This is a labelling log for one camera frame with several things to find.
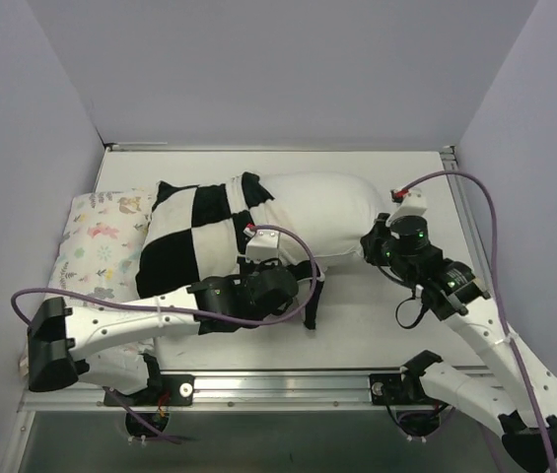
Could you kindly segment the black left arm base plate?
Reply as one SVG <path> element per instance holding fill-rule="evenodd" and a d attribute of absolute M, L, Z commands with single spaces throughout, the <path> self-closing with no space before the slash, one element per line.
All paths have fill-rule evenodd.
<path fill-rule="evenodd" d="M 119 407 L 186 407 L 193 402 L 195 377 L 192 374 L 160 374 L 148 381 L 148 387 L 131 395 L 117 393 L 118 399 L 110 394 L 104 396 L 103 404 Z"/>

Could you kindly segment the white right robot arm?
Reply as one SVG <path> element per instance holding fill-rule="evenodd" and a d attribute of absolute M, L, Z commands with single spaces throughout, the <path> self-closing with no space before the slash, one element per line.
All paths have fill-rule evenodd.
<path fill-rule="evenodd" d="M 389 268 L 405 287 L 418 291 L 421 311 L 456 333 L 501 385 L 488 387 L 425 350 L 401 366 L 402 396 L 454 407 L 499 436 L 520 468 L 549 471 L 557 461 L 557 377 L 502 325 L 484 282 L 431 244 L 421 216 L 392 221 L 381 213 L 361 244 L 366 261 Z"/>

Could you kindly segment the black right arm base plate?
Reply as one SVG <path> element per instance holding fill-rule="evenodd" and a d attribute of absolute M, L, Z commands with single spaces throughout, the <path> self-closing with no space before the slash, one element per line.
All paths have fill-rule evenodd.
<path fill-rule="evenodd" d="M 446 406 L 440 400 L 427 397 L 423 392 L 414 392 L 401 379 L 399 372 L 375 372 L 369 375 L 371 403 L 376 406 L 426 406 L 428 409 Z"/>

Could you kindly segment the black white checkered pillowcase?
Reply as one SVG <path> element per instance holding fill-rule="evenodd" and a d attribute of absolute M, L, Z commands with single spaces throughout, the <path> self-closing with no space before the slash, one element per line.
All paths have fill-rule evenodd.
<path fill-rule="evenodd" d="M 255 219 L 273 199 L 259 179 L 244 172 L 219 184 L 159 182 L 135 277 L 139 297 L 164 295 L 209 277 L 239 276 L 253 263 L 244 257 L 244 229 L 264 226 Z M 277 258 L 298 285 L 308 282 L 313 288 L 305 306 L 305 326 L 313 329 L 323 289 L 321 269 L 291 238 L 280 244 Z"/>

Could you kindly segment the white pillow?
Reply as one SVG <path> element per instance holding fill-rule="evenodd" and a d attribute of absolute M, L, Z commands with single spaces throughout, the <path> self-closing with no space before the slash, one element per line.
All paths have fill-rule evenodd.
<path fill-rule="evenodd" d="M 323 269 L 364 261 L 361 238 L 385 211 L 383 198 L 366 180 L 337 172 L 263 175 L 273 199 L 255 219 L 287 229 L 309 247 Z"/>

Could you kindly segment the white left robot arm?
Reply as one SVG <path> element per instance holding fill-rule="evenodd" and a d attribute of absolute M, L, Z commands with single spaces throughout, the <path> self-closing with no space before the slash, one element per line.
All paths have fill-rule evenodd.
<path fill-rule="evenodd" d="M 164 388 L 157 358 L 132 344 L 253 328 L 288 307 L 298 291 L 288 269 L 269 263 L 242 277 L 209 277 L 134 301 L 130 310 L 71 307 L 62 298 L 49 299 L 27 333 L 29 389 L 50 392 L 86 382 L 112 388 L 140 405 L 153 404 Z"/>

